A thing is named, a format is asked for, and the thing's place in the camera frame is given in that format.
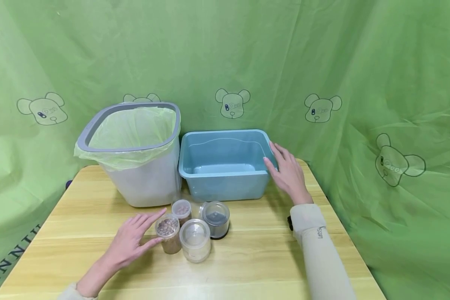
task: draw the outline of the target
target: blue plastic basin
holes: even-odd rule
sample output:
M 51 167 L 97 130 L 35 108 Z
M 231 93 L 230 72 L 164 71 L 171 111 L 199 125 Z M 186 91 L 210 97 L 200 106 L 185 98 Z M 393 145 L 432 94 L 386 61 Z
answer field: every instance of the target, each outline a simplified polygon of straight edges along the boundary
M 196 201 L 259 199 L 270 180 L 263 157 L 277 166 L 268 142 L 256 129 L 189 132 L 178 172 Z

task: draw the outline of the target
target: table surface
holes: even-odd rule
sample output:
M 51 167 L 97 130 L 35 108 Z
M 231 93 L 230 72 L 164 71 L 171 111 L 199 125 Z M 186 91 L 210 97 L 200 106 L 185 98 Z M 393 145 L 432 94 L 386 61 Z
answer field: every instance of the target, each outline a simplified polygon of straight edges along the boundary
M 299 161 L 358 299 L 384 300 L 307 164 Z M 186 185 L 183 197 L 191 199 Z M 291 201 L 270 180 L 262 199 L 226 204 L 230 232 L 212 241 L 206 261 L 190 263 L 181 251 L 166 255 L 157 246 L 117 273 L 99 299 L 310 299 L 302 252 L 286 221 Z M 192 205 L 195 216 L 198 205 Z M 158 209 L 129 206 L 100 167 L 83 168 L 0 288 L 0 299 L 56 299 L 105 252 L 127 218 Z M 145 237 L 154 234 L 152 227 Z

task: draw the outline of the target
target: beige sleeve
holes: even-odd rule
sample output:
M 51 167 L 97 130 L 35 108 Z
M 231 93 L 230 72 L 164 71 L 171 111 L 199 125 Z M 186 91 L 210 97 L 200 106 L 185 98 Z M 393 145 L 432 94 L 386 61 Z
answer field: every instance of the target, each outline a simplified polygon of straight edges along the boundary
M 58 300 L 97 300 L 97 298 L 85 298 L 77 291 L 77 284 L 73 283 L 58 296 Z
M 315 204 L 295 205 L 290 217 L 303 251 L 312 300 L 356 300 L 320 208 Z

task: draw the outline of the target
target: right hand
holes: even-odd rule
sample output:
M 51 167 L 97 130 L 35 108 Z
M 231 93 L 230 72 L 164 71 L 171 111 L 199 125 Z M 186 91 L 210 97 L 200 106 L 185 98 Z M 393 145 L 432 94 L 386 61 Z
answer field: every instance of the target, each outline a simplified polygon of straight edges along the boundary
M 278 171 L 268 158 L 264 157 L 263 161 L 275 184 L 290 196 L 295 205 L 313 203 L 305 186 L 303 170 L 297 159 L 277 143 L 270 141 L 269 144 L 278 163 Z

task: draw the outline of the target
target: empty plastic jar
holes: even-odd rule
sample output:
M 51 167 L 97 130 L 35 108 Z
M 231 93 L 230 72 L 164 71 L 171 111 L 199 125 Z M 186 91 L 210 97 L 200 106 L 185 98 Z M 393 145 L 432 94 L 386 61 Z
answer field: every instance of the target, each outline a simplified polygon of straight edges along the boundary
M 185 199 L 178 200 L 172 205 L 172 214 L 178 217 L 180 226 L 192 218 L 192 206 Z
M 188 220 L 180 228 L 180 242 L 183 255 L 188 261 L 203 262 L 210 255 L 212 249 L 210 227 L 200 219 Z
M 204 204 L 201 215 L 210 227 L 210 238 L 219 240 L 228 233 L 230 226 L 230 210 L 222 202 L 207 202 Z
M 160 217 L 155 222 L 155 231 L 159 237 L 164 239 L 162 241 L 162 247 L 165 253 L 174 255 L 182 249 L 180 237 L 178 236 L 180 222 L 177 216 L 166 214 Z

